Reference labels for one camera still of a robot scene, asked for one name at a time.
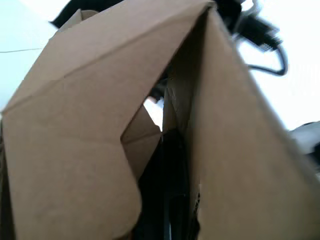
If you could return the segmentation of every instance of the cardboard fold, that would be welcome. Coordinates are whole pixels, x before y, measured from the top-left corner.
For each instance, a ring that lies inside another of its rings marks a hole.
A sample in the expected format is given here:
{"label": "cardboard fold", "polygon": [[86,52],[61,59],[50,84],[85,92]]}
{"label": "cardboard fold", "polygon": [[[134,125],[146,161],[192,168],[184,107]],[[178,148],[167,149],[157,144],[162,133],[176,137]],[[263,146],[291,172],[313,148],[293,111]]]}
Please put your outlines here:
{"label": "cardboard fold", "polygon": [[131,25],[112,26],[117,36],[100,29],[122,4],[57,34],[4,110],[19,239],[114,239],[137,221],[140,194],[126,156],[137,152],[130,144],[125,152],[121,136],[207,6],[139,2],[150,20],[136,6]]}

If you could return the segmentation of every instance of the black cable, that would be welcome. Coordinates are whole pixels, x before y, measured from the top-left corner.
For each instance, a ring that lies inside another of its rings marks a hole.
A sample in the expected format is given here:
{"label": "black cable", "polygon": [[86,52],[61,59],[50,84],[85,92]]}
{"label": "black cable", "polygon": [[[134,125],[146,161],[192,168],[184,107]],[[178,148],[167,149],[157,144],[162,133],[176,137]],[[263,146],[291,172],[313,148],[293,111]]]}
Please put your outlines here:
{"label": "black cable", "polygon": [[284,49],[277,45],[274,49],[279,57],[280,60],[280,64],[281,64],[281,69],[280,70],[274,70],[268,67],[264,67],[264,66],[258,66],[258,65],[252,65],[249,64],[248,67],[251,70],[257,70],[257,71],[262,71],[262,72],[266,72],[269,74],[273,74],[273,75],[277,75],[277,76],[284,76],[287,74],[288,72],[288,58],[287,55],[284,51]]}

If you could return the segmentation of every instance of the brown cardboard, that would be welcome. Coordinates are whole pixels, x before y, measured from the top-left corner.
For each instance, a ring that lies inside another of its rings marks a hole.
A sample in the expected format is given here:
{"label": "brown cardboard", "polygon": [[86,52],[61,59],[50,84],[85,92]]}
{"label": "brown cardboard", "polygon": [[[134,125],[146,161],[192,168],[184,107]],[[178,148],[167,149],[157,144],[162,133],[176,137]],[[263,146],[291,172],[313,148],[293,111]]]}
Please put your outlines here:
{"label": "brown cardboard", "polygon": [[[93,10],[78,9],[57,33],[63,32],[97,13]],[[137,179],[143,173],[160,136],[160,129],[153,123],[147,110],[142,105],[121,137],[126,158]]]}
{"label": "brown cardboard", "polygon": [[157,138],[141,105],[172,58],[163,129],[187,143],[198,239],[319,237],[313,171],[209,5],[126,0],[49,41],[3,112],[17,239],[129,233]]}
{"label": "brown cardboard", "polygon": [[235,52],[212,11],[170,64],[163,131],[188,145],[198,239],[318,239],[315,172]]}

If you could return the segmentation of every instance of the white surface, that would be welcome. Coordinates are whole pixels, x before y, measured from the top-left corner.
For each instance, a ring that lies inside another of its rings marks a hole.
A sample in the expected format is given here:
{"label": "white surface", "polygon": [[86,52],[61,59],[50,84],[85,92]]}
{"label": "white surface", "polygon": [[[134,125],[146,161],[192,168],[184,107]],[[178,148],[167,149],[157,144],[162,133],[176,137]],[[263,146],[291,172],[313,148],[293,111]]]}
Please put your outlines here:
{"label": "white surface", "polygon": [[[320,120],[319,7],[318,0],[268,0],[259,14],[280,28],[289,70],[283,77],[251,72],[288,130]],[[262,54],[248,43],[239,51],[246,63],[280,67],[275,53]]]}
{"label": "white surface", "polygon": [[[0,0],[0,29],[1,111],[56,28],[19,1]],[[3,53],[26,49],[38,50]]]}

